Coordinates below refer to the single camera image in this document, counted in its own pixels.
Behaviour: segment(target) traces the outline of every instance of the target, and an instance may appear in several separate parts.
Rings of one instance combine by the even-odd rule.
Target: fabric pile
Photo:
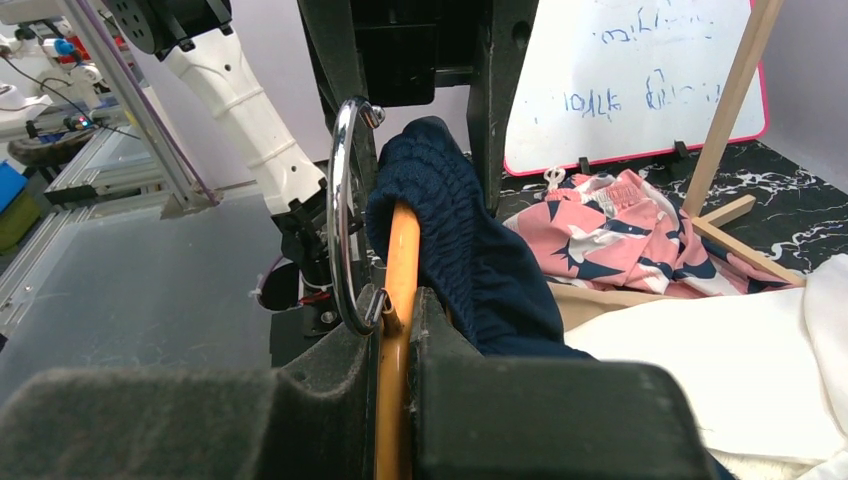
[[[380,154],[366,212],[368,239],[385,261],[396,201],[421,225],[420,277],[453,313],[456,328],[484,355],[594,361],[563,343],[557,303],[533,252],[486,211],[472,165],[444,122],[410,123]],[[715,462],[722,480],[733,476]]]
[[[701,238],[680,208],[630,170],[573,175],[504,224],[554,283],[678,298],[787,286]]]
[[[848,255],[839,255],[805,288],[647,303],[599,316],[565,341],[600,359],[669,371],[704,444],[740,478],[841,480],[848,478],[848,318],[838,308],[845,285]]]

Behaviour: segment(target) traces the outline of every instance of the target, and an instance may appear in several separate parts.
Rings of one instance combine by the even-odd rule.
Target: white fabric
[[[833,412],[848,414],[848,256],[826,262],[807,285],[651,302],[604,314],[565,341],[604,360],[668,370],[709,449],[808,466],[833,458],[801,478],[846,480],[846,436]]]
[[[716,450],[710,450],[710,453],[740,480],[797,480],[813,468],[801,463],[733,455]]]
[[[848,434],[848,312],[840,308],[846,294],[848,255],[838,255],[823,263],[807,279],[804,320],[833,416],[842,432]],[[800,478],[848,479],[848,448]]]

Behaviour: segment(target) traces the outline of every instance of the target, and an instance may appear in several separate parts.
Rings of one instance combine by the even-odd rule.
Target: dark blue knit fabric
[[[593,359],[563,343],[559,309],[533,253],[493,219],[471,163],[445,123],[415,120],[383,147],[365,225],[386,259],[395,202],[421,225],[420,277],[453,312],[456,328],[484,355]],[[715,462],[721,480],[733,476]]]

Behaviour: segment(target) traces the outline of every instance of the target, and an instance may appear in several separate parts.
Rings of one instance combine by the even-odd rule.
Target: drawstring
[[[549,168],[545,170],[543,177],[548,181],[548,191],[553,192],[565,180],[565,169],[561,167]]]
[[[536,200],[544,200],[545,194],[553,192],[565,180],[565,169],[562,167],[551,167],[545,170],[542,177],[548,181],[548,188],[545,192],[537,192],[533,197]]]

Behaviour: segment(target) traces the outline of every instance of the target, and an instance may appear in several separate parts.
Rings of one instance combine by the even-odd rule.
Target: wooden stick
[[[409,337],[418,288],[421,227],[415,213],[398,202],[392,217],[386,291],[390,307],[384,315],[377,383],[377,480],[412,478],[409,412]]]
[[[799,287],[804,285],[805,280],[803,278],[781,267],[776,262],[769,260],[762,253],[733,238],[720,228],[711,225],[703,218],[693,218],[692,225],[695,227],[695,232],[726,248],[730,253],[736,255],[739,259],[750,264],[757,270],[768,272],[792,285]]]
[[[706,215],[701,215],[701,219],[714,227],[720,227],[750,212],[755,203],[757,203],[757,199],[753,195],[745,195]]]
[[[739,42],[739,49],[727,75],[724,84],[724,92],[718,102],[713,123],[707,133],[704,149],[698,157],[695,173],[689,190],[686,192],[686,200],[683,202],[683,210],[690,217],[697,217],[707,199],[710,186],[713,183],[721,156],[727,147],[727,141],[733,131],[733,125],[742,109],[754,71],[763,56],[763,51],[771,35],[772,27],[777,20],[777,14],[783,0],[757,0],[754,3],[751,17]]]

